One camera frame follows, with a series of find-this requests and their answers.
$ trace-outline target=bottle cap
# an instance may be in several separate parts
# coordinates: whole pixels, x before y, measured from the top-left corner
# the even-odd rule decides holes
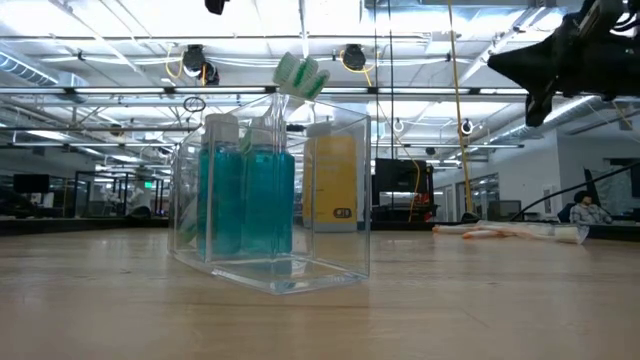
[[[213,142],[238,144],[238,119],[230,114],[210,114],[205,118],[205,138]]]
[[[266,125],[264,116],[253,118],[251,120],[251,146],[273,144],[272,129]]]

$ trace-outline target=yellow cable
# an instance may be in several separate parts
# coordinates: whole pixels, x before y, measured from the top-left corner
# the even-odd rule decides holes
[[[344,50],[340,51],[340,63],[342,64],[342,67],[344,67],[345,69],[347,69],[347,71],[352,73],[356,73],[356,74],[364,73],[364,76],[367,78],[367,83],[369,83],[369,87],[371,87],[371,78],[369,77],[369,71],[373,70],[373,68],[375,68],[376,65],[375,64],[371,65],[371,67],[368,69],[351,70],[347,67],[347,65],[344,64],[343,55],[344,55]]]
[[[380,109],[380,112],[382,113],[382,116],[384,116],[384,119],[387,122],[387,124],[389,124],[389,126],[393,127],[393,120],[391,120],[391,122],[389,121],[389,118],[387,117],[387,114],[384,113],[384,110],[382,109],[382,106],[380,106],[379,103],[378,103],[378,108]],[[398,144],[400,144],[400,147],[402,148],[402,150],[404,150],[405,154],[407,154],[407,156],[409,157],[411,162],[413,162],[413,165],[416,167],[416,172],[418,173],[418,177],[416,178],[416,186],[413,189],[414,195],[411,198],[411,205],[409,207],[409,220],[407,222],[411,222],[411,217],[413,216],[413,206],[415,205],[415,201],[416,201],[415,194],[418,193],[418,186],[420,185],[420,166],[415,161],[413,156],[411,156],[411,154],[409,154],[409,151],[407,151],[407,148],[404,147],[404,144],[402,144],[402,141],[400,140],[398,135],[396,135],[395,131],[391,131],[391,133],[396,138],[396,141],[398,142]]]
[[[629,121],[629,119],[627,119],[627,116],[624,114],[622,109],[618,107],[618,104],[616,104],[615,101],[613,101],[613,106],[616,108],[616,111],[618,112],[618,115],[620,116],[620,118],[622,118],[622,120],[625,123],[627,123],[627,125],[629,126],[629,129],[638,132],[638,130],[634,129],[633,124]]]
[[[179,78],[182,75],[182,59],[184,58],[184,51],[180,54],[180,70],[178,70],[178,75],[174,74],[171,72],[171,69],[169,69],[169,56],[171,55],[171,48],[173,47],[173,45],[169,45],[169,50],[167,50],[167,61],[164,63],[164,68],[165,70],[167,70],[167,74],[169,74],[169,76],[171,76],[174,79]]]
[[[202,86],[207,86],[207,80],[206,80],[206,75],[207,75],[207,64],[202,64]]]
[[[369,83],[369,87],[371,87],[371,78],[369,78],[369,72],[368,71],[364,73],[364,77],[367,78],[367,82]]]
[[[464,188],[467,196],[467,212],[472,212],[473,205],[471,202],[471,185],[469,184],[469,170],[467,169],[467,151],[463,144],[464,136],[462,136],[462,115],[460,111],[460,84],[458,82],[458,63],[456,60],[456,34],[453,30],[453,0],[449,3],[449,24],[451,25],[451,60],[453,61],[453,82],[456,89],[456,111],[458,115],[458,142],[460,143],[460,152],[462,155],[462,169],[464,170]]]

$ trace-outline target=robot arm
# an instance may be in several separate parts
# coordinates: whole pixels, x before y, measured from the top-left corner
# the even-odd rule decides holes
[[[631,81],[636,72],[633,64],[638,62],[634,55],[625,57],[626,49],[622,47],[610,53],[594,50],[633,42],[611,34],[612,30],[626,31],[640,26],[640,20],[632,21],[640,8],[640,0],[628,0],[626,7],[629,16],[618,22],[625,12],[623,0],[585,0],[580,11],[567,14],[554,33],[540,44],[493,55],[489,59],[489,67],[528,90],[527,126],[537,127],[544,123],[558,92],[566,97],[580,93],[600,94],[605,99],[640,95],[633,93],[629,86],[613,85],[615,81],[611,81],[624,72],[631,75],[625,80]],[[597,73],[591,65],[594,59],[600,65]]]

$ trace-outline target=yellow pole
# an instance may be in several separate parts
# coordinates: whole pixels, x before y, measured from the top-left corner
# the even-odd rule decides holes
[[[449,23],[451,25],[451,59],[453,60],[453,83],[456,89],[456,111],[458,113],[458,142],[462,153],[462,169],[464,170],[464,190],[467,195],[467,212],[473,212],[471,204],[471,186],[469,185],[469,170],[467,169],[467,152],[462,136],[462,115],[460,114],[460,84],[458,83],[458,63],[456,61],[456,34],[453,30],[453,0],[449,0]]]

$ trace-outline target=person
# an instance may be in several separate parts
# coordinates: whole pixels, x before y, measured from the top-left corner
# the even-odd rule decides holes
[[[591,195],[586,191],[578,191],[573,200],[576,205],[571,208],[571,223],[578,225],[611,224],[609,213],[593,204]]]

